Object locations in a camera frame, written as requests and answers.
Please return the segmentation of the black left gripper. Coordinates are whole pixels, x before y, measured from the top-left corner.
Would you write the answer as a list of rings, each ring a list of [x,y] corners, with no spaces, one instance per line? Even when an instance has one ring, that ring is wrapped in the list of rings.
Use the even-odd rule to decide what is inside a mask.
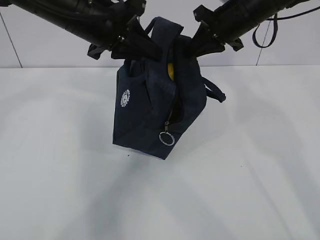
[[[99,60],[105,51],[111,52],[114,60],[162,59],[162,49],[153,42],[140,25],[140,17],[133,15],[123,20],[106,20],[103,23],[101,43],[91,43],[87,55]]]

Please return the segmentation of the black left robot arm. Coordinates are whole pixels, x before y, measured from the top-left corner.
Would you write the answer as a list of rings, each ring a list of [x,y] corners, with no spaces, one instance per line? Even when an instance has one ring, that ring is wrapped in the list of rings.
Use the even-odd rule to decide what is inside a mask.
[[[162,49],[149,37],[139,18],[145,0],[2,0],[87,41],[87,55],[98,60],[109,51],[114,60],[159,61]]]

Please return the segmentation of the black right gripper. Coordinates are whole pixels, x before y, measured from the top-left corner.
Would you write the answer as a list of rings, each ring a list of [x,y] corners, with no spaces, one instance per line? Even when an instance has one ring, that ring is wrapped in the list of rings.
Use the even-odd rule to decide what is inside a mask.
[[[230,21],[218,10],[212,11],[200,5],[193,11],[193,14],[200,25],[186,47],[188,57],[222,53],[225,51],[225,45],[231,46],[236,52],[244,47],[238,36],[228,36],[232,33],[228,26]]]

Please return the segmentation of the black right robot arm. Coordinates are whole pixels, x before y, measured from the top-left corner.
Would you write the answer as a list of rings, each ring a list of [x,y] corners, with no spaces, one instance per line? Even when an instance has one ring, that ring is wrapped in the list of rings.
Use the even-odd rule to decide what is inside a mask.
[[[225,51],[225,45],[239,51],[244,47],[241,36],[252,29],[258,30],[264,21],[273,22],[273,35],[265,47],[270,47],[278,33],[278,21],[297,18],[319,10],[319,7],[286,17],[278,17],[302,0],[227,0],[215,10],[199,5],[193,15],[200,23],[198,30],[186,47],[188,57],[200,57]]]

